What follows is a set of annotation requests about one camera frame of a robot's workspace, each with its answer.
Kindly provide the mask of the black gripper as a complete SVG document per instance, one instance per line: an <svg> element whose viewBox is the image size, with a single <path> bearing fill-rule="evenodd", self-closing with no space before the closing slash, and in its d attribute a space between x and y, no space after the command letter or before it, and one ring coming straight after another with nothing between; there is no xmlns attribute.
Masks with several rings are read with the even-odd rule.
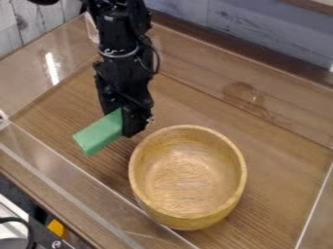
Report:
<svg viewBox="0 0 333 249"><path fill-rule="evenodd" d="M120 107L124 137L144 130L152 118L148 84L156 74L153 64L152 54L139 53L127 57L102 55L92 65L101 110L108 115Z"/></svg>

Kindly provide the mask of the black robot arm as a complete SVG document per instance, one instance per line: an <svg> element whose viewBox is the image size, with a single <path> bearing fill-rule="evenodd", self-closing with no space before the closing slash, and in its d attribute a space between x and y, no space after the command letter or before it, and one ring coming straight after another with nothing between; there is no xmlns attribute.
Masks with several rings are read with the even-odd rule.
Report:
<svg viewBox="0 0 333 249"><path fill-rule="evenodd" d="M94 85L105 115L118 110L120 135L139 133L152 119L148 84L160 70L151 38L152 14L144 0L85 0L101 59L93 63Z"/></svg>

